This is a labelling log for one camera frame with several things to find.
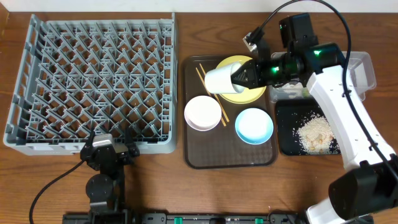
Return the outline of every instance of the white cup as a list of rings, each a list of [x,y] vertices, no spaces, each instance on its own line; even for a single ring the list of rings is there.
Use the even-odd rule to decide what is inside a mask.
[[[231,75],[242,65],[234,62],[221,68],[209,71],[205,76],[207,91],[213,94],[237,94],[242,93],[245,87],[232,84]]]

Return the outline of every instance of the plate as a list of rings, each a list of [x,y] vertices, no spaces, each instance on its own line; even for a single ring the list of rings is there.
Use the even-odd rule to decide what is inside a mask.
[[[198,131],[208,131],[219,123],[221,107],[212,97],[197,96],[192,98],[185,106],[184,118],[191,128]]]
[[[220,68],[225,65],[229,65],[234,62],[240,62],[241,64],[244,64],[248,60],[250,60],[251,57],[248,56],[243,56],[243,55],[235,55],[228,57],[221,61],[218,65],[217,68]],[[237,103],[237,104],[245,104],[245,103],[251,103],[255,101],[256,99],[260,98],[262,94],[265,92],[266,86],[262,88],[256,88],[249,90],[248,88],[245,88],[242,93],[239,94],[220,94],[222,98],[224,98],[226,101],[229,101],[231,103]]]
[[[274,123],[265,111],[249,108],[236,118],[235,131],[248,144],[262,144],[272,136]]]

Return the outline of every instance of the chopsticks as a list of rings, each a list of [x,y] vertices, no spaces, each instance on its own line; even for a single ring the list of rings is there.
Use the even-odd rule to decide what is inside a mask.
[[[200,68],[201,68],[203,74],[206,75],[206,72],[205,72],[205,70],[203,69],[201,63],[199,63],[199,65],[200,65]],[[200,80],[201,80],[203,86],[206,88],[206,86],[205,86],[205,81],[203,80],[202,76],[200,75],[199,69],[196,68],[196,70],[197,70],[197,73],[198,73],[198,75],[199,75],[199,78],[200,78]],[[218,104],[219,104],[220,107],[221,107],[221,111],[223,112],[226,121],[229,122],[229,118],[228,118],[228,116],[226,115],[226,112],[225,112],[225,110],[224,110],[224,108],[223,108],[223,105],[221,104],[220,99],[218,98],[218,96],[217,96],[216,94],[214,94],[214,96],[215,96],[215,98],[216,98]],[[226,123],[225,123],[223,117],[221,117],[221,122],[223,123],[223,125],[224,125],[224,127],[225,127],[225,126],[226,126]]]

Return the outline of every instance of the plastic box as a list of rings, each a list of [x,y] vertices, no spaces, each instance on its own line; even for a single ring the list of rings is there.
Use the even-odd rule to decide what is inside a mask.
[[[285,52],[276,52],[271,57],[278,57]],[[376,77],[374,75],[371,57],[366,52],[351,52],[348,63],[348,71],[351,74],[356,92],[359,98],[365,100],[365,91],[372,90],[376,87]],[[289,83],[290,86],[296,85],[296,82]],[[276,103],[278,100],[304,99],[312,98],[307,88],[301,87],[280,87],[274,88],[270,86],[271,102]]]
[[[48,21],[32,15],[4,133],[27,155],[80,152],[91,127],[143,154],[177,139],[177,29],[171,19]]]

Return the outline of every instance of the wooden table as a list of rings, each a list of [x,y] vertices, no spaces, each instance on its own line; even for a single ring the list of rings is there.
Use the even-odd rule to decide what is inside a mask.
[[[48,20],[147,19],[170,14],[37,13]],[[252,14],[179,13],[179,62],[189,55],[242,54],[241,39],[267,17]],[[266,27],[273,52],[282,51],[277,23],[292,15],[278,14]],[[386,141],[398,149],[398,14],[345,14],[353,36],[353,50],[368,52],[376,72],[377,88],[364,102]],[[30,13],[12,12],[0,42],[1,136],[11,103]],[[312,14],[320,42],[336,42],[346,49],[343,26],[334,14]],[[182,102],[182,92],[178,92]],[[269,167],[194,170],[183,160],[182,104],[178,104],[178,143],[171,154],[142,155],[126,170],[127,203],[132,208],[169,213],[269,213],[300,211],[328,195],[329,184],[343,175],[340,156],[287,157],[279,155]],[[30,204],[48,182],[73,167],[75,156],[25,156],[0,148],[0,223],[27,223]],[[96,172],[84,165],[49,188],[36,205],[37,223],[60,223],[66,212],[87,212],[87,180]],[[375,215],[377,223],[398,219],[398,210]]]

